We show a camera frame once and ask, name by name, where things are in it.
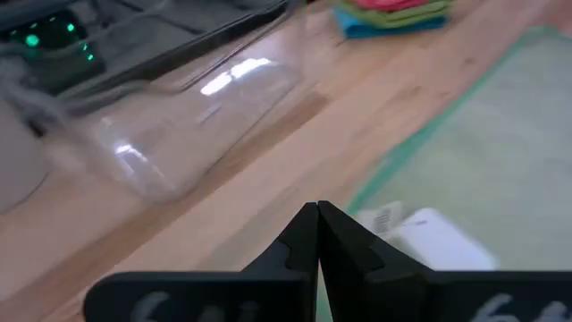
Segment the blue cloth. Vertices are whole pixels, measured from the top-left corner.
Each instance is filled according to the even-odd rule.
[[[431,19],[429,21],[412,24],[407,27],[380,29],[363,23],[362,21],[359,21],[349,14],[339,10],[334,9],[334,13],[336,19],[338,20],[338,26],[348,39],[371,38],[377,36],[403,34],[420,30],[437,29],[444,26],[447,22],[446,17],[440,17]]]

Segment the stack of towels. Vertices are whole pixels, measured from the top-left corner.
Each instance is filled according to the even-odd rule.
[[[442,27],[452,0],[334,0],[347,38],[407,33]]]

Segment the gray object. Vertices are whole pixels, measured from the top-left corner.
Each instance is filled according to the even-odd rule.
[[[0,213],[26,199],[46,174],[40,142],[0,98]]]

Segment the green mat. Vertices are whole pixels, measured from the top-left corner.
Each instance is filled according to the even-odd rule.
[[[392,150],[347,212],[394,200],[408,212],[436,208],[500,269],[571,270],[571,40],[529,30],[464,97]],[[331,321],[324,296],[319,322]]]

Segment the wooden desk surface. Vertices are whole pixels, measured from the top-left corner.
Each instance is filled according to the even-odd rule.
[[[111,272],[241,269],[304,202],[346,205],[529,26],[572,30],[568,0],[457,0],[442,30],[359,41],[343,40],[326,2],[307,10],[307,82],[184,199],[148,205],[46,138],[50,175],[0,215],[0,321],[82,320],[84,292]]]

